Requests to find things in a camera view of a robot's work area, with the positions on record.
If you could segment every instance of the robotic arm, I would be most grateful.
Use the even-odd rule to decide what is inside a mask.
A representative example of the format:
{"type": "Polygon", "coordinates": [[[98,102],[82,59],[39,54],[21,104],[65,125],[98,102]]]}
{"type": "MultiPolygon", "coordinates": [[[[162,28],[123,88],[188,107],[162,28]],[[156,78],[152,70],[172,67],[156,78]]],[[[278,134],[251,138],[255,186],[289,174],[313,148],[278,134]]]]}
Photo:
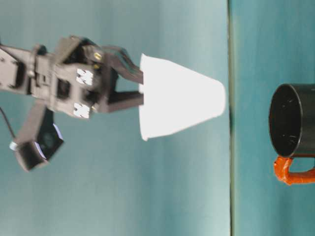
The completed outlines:
{"type": "Polygon", "coordinates": [[[86,38],[62,38],[55,53],[42,45],[32,51],[0,44],[0,90],[36,98],[10,147],[24,170],[47,164],[63,143],[53,112],[89,119],[143,104],[138,91],[117,92],[118,76],[143,83],[143,73],[125,49],[99,47],[86,38]]]}

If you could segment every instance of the black plastic part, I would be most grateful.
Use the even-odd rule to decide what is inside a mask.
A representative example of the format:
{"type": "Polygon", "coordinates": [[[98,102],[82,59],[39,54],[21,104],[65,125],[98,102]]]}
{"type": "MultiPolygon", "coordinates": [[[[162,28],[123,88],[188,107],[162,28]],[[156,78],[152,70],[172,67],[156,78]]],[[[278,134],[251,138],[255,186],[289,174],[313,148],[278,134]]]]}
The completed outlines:
{"type": "Polygon", "coordinates": [[[314,84],[283,84],[274,93],[269,111],[269,133],[280,156],[314,156],[314,104],[314,84]]]}
{"type": "Polygon", "coordinates": [[[47,109],[43,101],[37,100],[14,140],[17,145],[16,158],[25,171],[47,164],[63,144],[60,131],[54,124],[53,115],[54,113],[47,109]]]}

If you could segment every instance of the teal backdrop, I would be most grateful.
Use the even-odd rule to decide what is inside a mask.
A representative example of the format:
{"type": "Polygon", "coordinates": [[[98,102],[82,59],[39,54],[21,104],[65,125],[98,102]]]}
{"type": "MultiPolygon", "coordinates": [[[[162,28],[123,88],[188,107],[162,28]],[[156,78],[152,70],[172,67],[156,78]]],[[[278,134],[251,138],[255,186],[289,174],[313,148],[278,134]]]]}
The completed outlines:
{"type": "MultiPolygon", "coordinates": [[[[286,186],[273,172],[268,132],[282,83],[315,82],[315,1],[230,0],[234,236],[313,236],[315,185],[286,186]]],[[[314,166],[296,160],[293,171],[314,166]]]]}

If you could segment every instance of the table surface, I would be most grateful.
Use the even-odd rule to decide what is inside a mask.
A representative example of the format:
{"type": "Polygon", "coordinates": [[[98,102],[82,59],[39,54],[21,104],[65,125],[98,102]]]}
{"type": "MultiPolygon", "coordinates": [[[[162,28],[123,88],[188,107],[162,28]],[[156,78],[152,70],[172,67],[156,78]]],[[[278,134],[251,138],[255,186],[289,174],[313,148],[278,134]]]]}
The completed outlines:
{"type": "MultiPolygon", "coordinates": [[[[51,52],[62,36],[85,36],[172,60],[228,90],[227,3],[216,0],[0,0],[3,44],[51,52]]],[[[119,81],[120,89],[136,85],[119,81]]],[[[32,98],[0,92],[17,131],[32,98]]],[[[0,235],[227,236],[229,116],[144,142],[138,110],[56,114],[65,145],[26,174],[0,125],[0,235]]]]}
{"type": "MultiPolygon", "coordinates": [[[[314,83],[315,2],[231,0],[229,5],[232,221],[235,236],[312,236],[315,185],[286,186],[273,173],[268,110],[283,83],[314,83]]],[[[299,159],[293,171],[314,166],[299,159]]]]}

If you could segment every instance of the mug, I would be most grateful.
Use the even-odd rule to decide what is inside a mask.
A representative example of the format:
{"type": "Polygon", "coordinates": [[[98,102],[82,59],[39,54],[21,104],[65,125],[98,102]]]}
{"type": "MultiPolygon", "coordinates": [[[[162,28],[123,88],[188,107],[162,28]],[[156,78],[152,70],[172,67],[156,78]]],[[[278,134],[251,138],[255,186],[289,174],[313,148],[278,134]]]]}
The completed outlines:
{"type": "Polygon", "coordinates": [[[315,182],[315,168],[291,173],[296,157],[315,157],[315,84],[283,84],[275,91],[269,110],[269,133],[279,155],[274,171],[280,181],[315,182]]]}

